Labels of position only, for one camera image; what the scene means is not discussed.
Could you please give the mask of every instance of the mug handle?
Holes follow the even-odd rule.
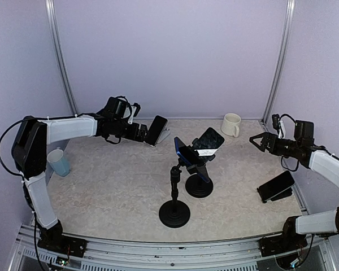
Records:
[[[233,136],[238,137],[239,134],[240,134],[240,127],[235,126],[235,134]]]

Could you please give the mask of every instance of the table surface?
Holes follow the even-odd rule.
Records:
[[[150,125],[151,121],[138,121]],[[126,241],[196,242],[251,237],[281,231],[289,216],[301,215],[295,196],[263,204],[256,188],[283,169],[278,157],[260,152],[249,137],[263,132],[257,121],[243,121],[240,136],[220,131],[221,120],[169,120],[171,135],[156,148],[123,139],[119,145],[103,138],[70,140],[65,154],[71,172],[53,174],[48,184],[54,211],[64,232]],[[171,199],[170,169],[177,165],[173,139],[187,145],[213,127],[225,143],[207,163],[214,182],[203,199],[185,190],[189,177],[182,168],[179,200],[191,211],[179,228],[164,226],[161,205]]]

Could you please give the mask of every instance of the mug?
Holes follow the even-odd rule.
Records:
[[[228,136],[238,137],[240,134],[240,122],[241,118],[239,115],[234,113],[226,114],[222,121],[221,131]]]

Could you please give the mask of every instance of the light blue mug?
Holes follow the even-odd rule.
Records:
[[[70,172],[70,165],[68,160],[64,157],[64,152],[57,148],[54,151],[51,151],[46,160],[49,162],[52,169],[56,172],[57,175],[65,177]]]

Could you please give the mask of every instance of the white label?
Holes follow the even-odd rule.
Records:
[[[211,156],[217,151],[217,149],[212,148],[208,150],[196,150],[196,151],[198,151],[199,156]]]

